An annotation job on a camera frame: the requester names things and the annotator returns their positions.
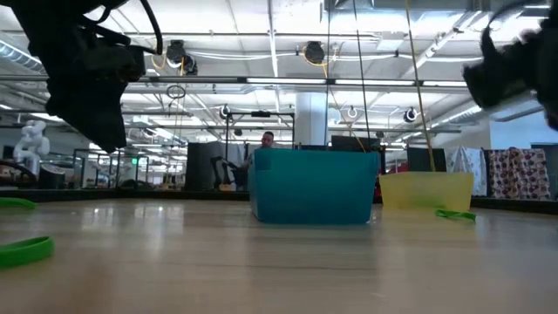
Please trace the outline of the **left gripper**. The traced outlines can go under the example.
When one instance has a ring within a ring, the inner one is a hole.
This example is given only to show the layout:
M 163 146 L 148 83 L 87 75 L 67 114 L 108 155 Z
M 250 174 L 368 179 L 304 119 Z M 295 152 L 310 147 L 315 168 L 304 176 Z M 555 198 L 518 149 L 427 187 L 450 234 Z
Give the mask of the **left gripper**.
M 57 116 L 107 153 L 126 146 L 121 80 L 108 60 L 112 47 L 130 38 L 103 27 L 39 26 L 26 32 L 28 49 L 41 61 L 50 94 L 46 112 Z

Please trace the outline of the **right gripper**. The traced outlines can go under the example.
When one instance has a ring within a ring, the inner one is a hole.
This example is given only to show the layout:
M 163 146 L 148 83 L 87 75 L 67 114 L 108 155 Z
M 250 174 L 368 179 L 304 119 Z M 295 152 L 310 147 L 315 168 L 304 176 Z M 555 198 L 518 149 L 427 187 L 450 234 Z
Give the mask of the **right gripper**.
M 538 30 L 523 31 L 520 40 L 500 47 L 487 26 L 480 49 L 483 60 L 462 68 L 462 78 L 479 107 L 496 107 L 526 91 L 535 93 L 540 103 L 558 103 L 558 17 L 542 20 Z M 519 56 L 519 62 L 512 62 Z

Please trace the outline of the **blue plastic basket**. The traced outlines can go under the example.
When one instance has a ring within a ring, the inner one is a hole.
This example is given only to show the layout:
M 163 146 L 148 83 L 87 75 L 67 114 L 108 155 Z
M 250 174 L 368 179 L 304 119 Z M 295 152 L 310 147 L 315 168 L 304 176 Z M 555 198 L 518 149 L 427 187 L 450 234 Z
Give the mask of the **blue plastic basket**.
M 379 155 L 262 148 L 248 168 L 252 213 L 274 224 L 366 224 Z

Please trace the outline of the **white floral cloth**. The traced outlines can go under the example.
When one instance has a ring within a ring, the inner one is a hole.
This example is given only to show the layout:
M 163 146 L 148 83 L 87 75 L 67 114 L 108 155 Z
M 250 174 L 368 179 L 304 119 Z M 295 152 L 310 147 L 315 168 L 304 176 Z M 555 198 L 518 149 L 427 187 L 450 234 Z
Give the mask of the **white floral cloth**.
M 487 162 L 481 148 L 450 147 L 444 149 L 448 173 L 473 175 L 473 196 L 487 196 Z

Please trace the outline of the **dark dotted cloth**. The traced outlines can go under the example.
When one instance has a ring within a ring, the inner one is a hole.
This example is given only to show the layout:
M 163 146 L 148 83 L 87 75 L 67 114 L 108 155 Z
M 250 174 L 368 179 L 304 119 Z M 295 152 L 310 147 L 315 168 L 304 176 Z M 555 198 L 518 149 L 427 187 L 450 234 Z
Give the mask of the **dark dotted cloth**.
M 550 201 L 546 155 L 540 148 L 487 152 L 488 192 L 496 199 Z

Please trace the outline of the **black flat panel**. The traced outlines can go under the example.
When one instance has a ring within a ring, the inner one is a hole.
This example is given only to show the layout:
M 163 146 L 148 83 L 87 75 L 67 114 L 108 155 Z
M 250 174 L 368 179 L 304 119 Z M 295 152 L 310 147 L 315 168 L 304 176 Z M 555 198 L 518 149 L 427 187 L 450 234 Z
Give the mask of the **black flat panel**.
M 442 148 L 432 150 L 434 167 L 437 172 L 446 171 L 446 156 Z M 427 148 L 409 147 L 407 149 L 407 163 L 409 171 L 430 172 L 430 154 Z

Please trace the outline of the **dark partition panel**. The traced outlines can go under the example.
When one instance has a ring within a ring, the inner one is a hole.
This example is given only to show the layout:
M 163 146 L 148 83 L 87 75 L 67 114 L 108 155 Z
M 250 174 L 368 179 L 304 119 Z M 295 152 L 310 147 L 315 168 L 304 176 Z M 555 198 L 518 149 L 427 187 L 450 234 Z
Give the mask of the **dark partition panel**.
M 225 156 L 225 143 L 219 141 L 194 143 L 187 147 L 187 170 L 185 174 L 186 191 L 207 191 L 214 189 L 214 173 L 210 159 Z M 242 144 L 229 144 L 228 160 L 237 166 L 244 162 L 245 147 Z

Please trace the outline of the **yellow plastic basket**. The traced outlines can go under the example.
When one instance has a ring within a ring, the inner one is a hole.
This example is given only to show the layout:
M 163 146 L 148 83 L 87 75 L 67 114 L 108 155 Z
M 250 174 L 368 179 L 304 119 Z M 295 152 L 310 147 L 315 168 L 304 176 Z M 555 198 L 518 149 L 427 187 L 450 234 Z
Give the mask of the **yellow plastic basket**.
M 466 212 L 473 194 L 473 174 L 401 172 L 379 177 L 387 209 L 445 209 Z

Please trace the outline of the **black computer monitor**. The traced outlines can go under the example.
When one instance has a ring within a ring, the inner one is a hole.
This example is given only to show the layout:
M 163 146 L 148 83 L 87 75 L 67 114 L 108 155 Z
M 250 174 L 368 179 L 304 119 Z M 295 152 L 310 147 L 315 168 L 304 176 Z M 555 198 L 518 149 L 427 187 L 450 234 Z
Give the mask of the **black computer monitor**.
M 362 138 L 342 135 L 331 136 L 331 150 L 345 152 L 379 152 L 381 150 L 380 139 Z

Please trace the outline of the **person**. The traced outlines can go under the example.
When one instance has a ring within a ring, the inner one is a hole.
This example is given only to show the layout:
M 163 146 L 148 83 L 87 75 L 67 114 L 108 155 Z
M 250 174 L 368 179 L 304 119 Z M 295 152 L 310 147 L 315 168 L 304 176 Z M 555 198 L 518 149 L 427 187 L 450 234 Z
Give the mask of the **person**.
M 261 145 L 248 155 L 248 157 L 244 161 L 243 167 L 248 169 L 254 159 L 254 153 L 259 149 L 272 148 L 274 146 L 274 140 L 275 135 L 272 132 L 265 132 L 261 138 Z

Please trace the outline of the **long overhead light beam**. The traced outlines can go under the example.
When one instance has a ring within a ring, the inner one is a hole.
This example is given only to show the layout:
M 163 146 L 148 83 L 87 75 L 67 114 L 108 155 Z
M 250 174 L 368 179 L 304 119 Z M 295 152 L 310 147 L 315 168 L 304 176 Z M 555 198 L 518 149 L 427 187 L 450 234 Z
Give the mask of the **long overhead light beam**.
M 46 81 L 45 75 L 0 75 L 0 81 Z M 415 86 L 414 80 L 404 79 L 355 79 L 355 78 L 265 78 L 265 77 L 181 77 L 155 76 L 140 77 L 140 83 L 194 83 L 194 84 L 251 84 L 251 85 L 364 85 L 364 86 Z M 425 87 L 464 88 L 464 81 L 419 80 Z

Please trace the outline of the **black framed glass enclosure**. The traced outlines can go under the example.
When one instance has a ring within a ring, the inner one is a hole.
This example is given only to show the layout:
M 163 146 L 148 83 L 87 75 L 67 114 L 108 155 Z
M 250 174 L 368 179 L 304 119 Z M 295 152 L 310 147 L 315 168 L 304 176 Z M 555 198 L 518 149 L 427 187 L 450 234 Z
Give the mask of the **black framed glass enclosure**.
M 140 181 L 149 162 L 150 158 L 141 154 L 76 148 L 72 154 L 73 181 L 77 188 L 118 188 L 128 180 Z

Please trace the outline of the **black rig frame stand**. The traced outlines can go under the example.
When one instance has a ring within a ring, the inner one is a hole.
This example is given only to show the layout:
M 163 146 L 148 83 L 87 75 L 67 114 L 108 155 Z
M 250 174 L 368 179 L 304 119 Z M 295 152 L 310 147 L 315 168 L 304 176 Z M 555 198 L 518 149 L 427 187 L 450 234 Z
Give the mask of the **black rig frame stand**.
M 250 117 L 256 117 L 256 118 L 277 117 L 279 119 L 279 121 L 281 123 L 283 123 L 291 131 L 291 146 L 295 147 L 295 134 L 296 134 L 295 119 L 296 119 L 296 115 L 294 113 L 273 113 L 273 112 L 268 112 L 268 111 L 253 111 L 253 112 L 250 112 L 250 113 L 239 113 L 239 112 L 230 111 L 230 113 L 232 115 L 232 119 L 231 120 L 225 120 L 226 125 L 225 125 L 225 156 L 223 157 L 224 159 L 228 160 L 228 146 L 229 146 L 229 142 L 230 142 L 229 135 L 230 135 L 231 129 L 234 127 L 236 122 L 243 119 L 243 117 L 246 116 L 247 114 Z

